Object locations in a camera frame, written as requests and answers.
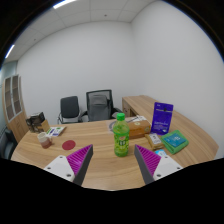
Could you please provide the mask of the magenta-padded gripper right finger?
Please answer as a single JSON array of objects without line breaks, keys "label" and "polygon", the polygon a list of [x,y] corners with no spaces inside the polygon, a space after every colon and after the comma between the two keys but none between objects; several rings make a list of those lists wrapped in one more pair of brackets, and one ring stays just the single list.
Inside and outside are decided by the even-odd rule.
[{"label": "magenta-padded gripper right finger", "polygon": [[182,166],[170,156],[160,156],[139,145],[135,146],[134,155],[145,184],[150,184],[182,169]]}]

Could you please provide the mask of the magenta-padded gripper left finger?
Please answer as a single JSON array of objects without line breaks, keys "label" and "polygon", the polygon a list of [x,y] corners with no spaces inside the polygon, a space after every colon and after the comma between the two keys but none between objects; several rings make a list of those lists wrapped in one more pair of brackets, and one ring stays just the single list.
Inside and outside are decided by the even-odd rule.
[{"label": "magenta-padded gripper left finger", "polygon": [[88,145],[68,156],[59,155],[44,170],[81,186],[92,156],[93,145]]}]

